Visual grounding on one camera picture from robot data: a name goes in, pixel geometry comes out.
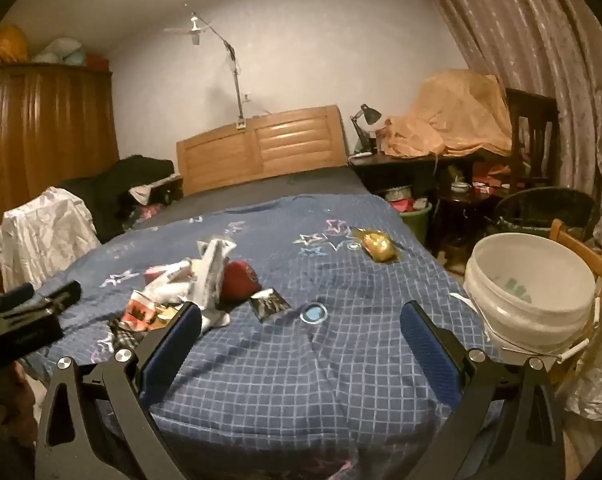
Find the white paper wrapper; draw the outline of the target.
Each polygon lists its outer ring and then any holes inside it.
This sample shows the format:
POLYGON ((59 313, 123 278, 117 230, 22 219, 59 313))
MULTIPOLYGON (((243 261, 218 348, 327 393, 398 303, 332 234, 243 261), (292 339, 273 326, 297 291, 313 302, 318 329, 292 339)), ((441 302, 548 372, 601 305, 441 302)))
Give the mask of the white paper wrapper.
POLYGON ((213 237, 198 246, 200 258, 184 258, 164 266, 144 286, 141 295, 163 311, 177 312, 185 304, 193 304, 201 311, 201 330, 205 333, 231 322, 229 314, 220 309, 220 303, 225 266, 236 244, 227 237, 213 237))

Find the green trash bin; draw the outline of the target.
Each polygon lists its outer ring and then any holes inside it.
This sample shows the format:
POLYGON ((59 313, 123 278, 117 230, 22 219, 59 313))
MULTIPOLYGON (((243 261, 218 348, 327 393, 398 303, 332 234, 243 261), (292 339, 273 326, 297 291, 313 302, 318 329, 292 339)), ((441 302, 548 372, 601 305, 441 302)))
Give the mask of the green trash bin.
POLYGON ((390 205, 400 214, 403 223, 412 231, 420 244, 425 245, 431 211, 431 203, 427 198, 403 198, 391 202, 390 205))

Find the white crumpled cloth cover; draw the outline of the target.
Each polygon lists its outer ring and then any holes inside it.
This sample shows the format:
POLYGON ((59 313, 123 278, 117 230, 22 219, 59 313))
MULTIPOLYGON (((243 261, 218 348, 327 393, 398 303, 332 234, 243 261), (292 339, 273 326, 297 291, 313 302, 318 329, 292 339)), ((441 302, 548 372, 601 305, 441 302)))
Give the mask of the white crumpled cloth cover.
POLYGON ((83 200, 64 188, 46 188, 2 215, 0 273, 4 289, 25 283, 39 288, 99 246, 92 214, 83 200))

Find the white plastic bucket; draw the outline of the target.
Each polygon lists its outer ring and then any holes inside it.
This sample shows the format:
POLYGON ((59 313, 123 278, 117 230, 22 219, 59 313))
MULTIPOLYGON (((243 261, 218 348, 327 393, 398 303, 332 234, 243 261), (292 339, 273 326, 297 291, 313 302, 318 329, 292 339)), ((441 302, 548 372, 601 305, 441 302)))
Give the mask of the white plastic bucket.
POLYGON ((501 233, 472 249, 461 298, 479 314, 501 358, 531 356, 549 370, 590 343, 600 300, 586 262, 566 246, 536 235, 501 233))

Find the black clothes pile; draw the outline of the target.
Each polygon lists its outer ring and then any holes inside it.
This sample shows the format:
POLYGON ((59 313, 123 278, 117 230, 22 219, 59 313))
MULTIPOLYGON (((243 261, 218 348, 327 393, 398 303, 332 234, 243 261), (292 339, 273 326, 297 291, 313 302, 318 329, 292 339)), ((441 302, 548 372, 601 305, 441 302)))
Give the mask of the black clothes pile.
POLYGON ((92 214, 98 240, 104 244, 124 232, 130 225, 130 216, 141 206, 130 189, 171 178, 173 174, 171 160, 133 155, 96 177, 66 180, 60 188, 83 200, 92 214))

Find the blue checkered star quilt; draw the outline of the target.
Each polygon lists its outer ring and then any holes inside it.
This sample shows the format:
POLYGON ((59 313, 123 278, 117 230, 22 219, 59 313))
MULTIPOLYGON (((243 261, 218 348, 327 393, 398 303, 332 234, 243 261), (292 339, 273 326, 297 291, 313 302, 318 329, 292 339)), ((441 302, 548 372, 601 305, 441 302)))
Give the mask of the blue checkered star quilt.
POLYGON ((468 348, 489 348, 463 289, 371 194, 300 195, 119 236, 45 284, 77 281, 62 338, 25 362, 48 382, 59 359, 108 359, 109 322, 150 266, 194 258, 220 235, 291 305, 260 323, 250 304, 204 334, 152 416, 194 479, 403 479, 449 410, 400 332, 418 302, 468 348), (387 233, 399 258, 375 262, 354 228, 387 233))

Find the brown wooden wardrobe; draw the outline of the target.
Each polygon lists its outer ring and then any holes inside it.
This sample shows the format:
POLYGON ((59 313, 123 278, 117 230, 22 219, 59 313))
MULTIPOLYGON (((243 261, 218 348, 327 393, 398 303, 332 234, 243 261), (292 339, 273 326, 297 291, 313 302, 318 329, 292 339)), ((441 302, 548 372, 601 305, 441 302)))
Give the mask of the brown wooden wardrobe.
POLYGON ((0 65, 0 224, 51 185, 118 161, 111 77, 69 65, 0 65))

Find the red apple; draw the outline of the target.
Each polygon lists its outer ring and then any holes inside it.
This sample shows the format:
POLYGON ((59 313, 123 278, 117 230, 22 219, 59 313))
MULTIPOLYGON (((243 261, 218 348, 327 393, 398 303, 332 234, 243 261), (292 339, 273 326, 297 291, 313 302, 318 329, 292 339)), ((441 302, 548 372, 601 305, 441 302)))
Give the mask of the red apple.
POLYGON ((258 275, 249 263, 235 260, 226 264, 220 294, 224 304, 241 304, 261 289, 258 275))

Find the small black snack packet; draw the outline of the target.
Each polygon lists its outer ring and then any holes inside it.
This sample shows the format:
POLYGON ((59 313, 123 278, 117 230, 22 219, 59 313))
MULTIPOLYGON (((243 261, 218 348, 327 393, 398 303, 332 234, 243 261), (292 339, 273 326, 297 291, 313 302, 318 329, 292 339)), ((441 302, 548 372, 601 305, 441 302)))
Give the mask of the small black snack packet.
POLYGON ((254 315, 260 323, 291 308, 291 305, 284 300, 283 296, 275 288, 266 288, 255 292, 249 298, 249 302, 254 315))

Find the yellow snack bag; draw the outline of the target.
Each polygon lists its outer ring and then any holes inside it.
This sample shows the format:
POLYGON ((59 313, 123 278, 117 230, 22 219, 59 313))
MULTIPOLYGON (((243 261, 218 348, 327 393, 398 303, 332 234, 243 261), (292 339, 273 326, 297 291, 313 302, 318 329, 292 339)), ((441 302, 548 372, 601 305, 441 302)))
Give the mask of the yellow snack bag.
POLYGON ((390 236, 382 231, 354 228, 352 234, 375 262, 387 263, 397 260, 399 253, 390 236))

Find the black wicker basket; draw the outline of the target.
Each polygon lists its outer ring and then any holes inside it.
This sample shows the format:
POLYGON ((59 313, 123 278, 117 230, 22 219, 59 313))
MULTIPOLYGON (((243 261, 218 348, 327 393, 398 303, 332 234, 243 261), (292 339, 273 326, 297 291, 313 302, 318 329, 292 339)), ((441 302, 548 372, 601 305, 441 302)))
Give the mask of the black wicker basket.
POLYGON ((558 219, 578 240, 587 240, 593 233, 597 214, 595 200, 588 194, 573 188, 544 186, 503 198, 491 221, 500 232, 549 237, 553 221, 558 219))

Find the dark wooden desk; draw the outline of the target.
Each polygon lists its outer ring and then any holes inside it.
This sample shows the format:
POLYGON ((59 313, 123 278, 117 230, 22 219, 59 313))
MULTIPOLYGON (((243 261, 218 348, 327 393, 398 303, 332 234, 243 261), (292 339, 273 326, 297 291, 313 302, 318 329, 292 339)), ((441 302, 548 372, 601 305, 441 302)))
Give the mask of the dark wooden desk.
POLYGON ((366 157, 350 157, 353 169, 367 191, 385 196, 390 188, 407 186, 414 196, 436 198, 440 190, 450 190, 455 180, 470 182, 472 166, 482 162, 481 153, 464 157, 428 155, 417 158, 390 157, 383 153, 366 157))

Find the dark grey bed sheet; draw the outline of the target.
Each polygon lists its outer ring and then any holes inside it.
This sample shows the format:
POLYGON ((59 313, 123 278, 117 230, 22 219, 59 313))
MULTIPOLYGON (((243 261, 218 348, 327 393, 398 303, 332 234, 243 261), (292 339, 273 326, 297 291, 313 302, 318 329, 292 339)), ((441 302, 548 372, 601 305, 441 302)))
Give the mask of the dark grey bed sheet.
POLYGON ((142 220, 135 230, 302 194, 368 194, 368 190, 349 166, 285 174, 185 196, 142 220))

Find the dark wooden chair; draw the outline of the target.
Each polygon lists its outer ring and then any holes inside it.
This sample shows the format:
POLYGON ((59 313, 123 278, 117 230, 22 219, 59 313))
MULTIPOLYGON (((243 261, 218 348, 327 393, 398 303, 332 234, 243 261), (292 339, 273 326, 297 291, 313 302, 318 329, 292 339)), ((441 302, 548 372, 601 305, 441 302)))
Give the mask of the dark wooden chair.
POLYGON ((513 88, 506 88, 505 96, 512 127, 510 194, 554 185, 560 150, 557 101, 513 88))

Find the black desk lamp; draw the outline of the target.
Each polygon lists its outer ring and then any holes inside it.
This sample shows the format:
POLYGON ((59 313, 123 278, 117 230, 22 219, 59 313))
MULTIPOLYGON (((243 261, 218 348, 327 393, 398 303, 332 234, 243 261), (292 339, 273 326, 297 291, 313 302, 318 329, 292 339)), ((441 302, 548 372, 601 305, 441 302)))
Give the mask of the black desk lamp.
POLYGON ((376 139, 359 122, 364 120, 367 126, 374 126, 380 119, 381 113, 376 108, 370 107, 367 104, 362 104, 359 110, 350 117, 355 133, 359 138, 359 148, 356 153, 376 153, 376 139))

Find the orange cloth cover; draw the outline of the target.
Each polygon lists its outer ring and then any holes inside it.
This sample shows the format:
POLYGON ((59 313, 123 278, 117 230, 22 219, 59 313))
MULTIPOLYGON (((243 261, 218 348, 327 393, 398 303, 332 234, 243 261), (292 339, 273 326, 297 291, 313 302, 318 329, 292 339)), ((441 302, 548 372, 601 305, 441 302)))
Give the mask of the orange cloth cover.
POLYGON ((507 156, 512 126, 504 92, 493 75, 445 70, 423 82, 409 112, 389 116, 377 148, 397 158, 463 157, 484 150, 507 156))

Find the wooden headboard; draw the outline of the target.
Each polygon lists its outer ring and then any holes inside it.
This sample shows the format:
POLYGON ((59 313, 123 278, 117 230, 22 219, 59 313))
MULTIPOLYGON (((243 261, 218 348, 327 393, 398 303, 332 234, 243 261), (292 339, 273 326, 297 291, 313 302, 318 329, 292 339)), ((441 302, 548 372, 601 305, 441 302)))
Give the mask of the wooden headboard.
POLYGON ((336 105, 288 110, 230 124, 176 143, 186 196, 348 163, 336 105))

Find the striped brown curtain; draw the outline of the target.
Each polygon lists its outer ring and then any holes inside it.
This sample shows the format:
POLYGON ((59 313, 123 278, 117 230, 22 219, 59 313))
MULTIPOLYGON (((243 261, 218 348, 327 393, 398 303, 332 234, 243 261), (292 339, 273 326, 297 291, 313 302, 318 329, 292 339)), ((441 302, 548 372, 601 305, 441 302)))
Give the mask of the striped brown curtain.
POLYGON ((602 25, 583 0, 433 0, 468 67, 559 110, 558 181, 602 199, 602 25))

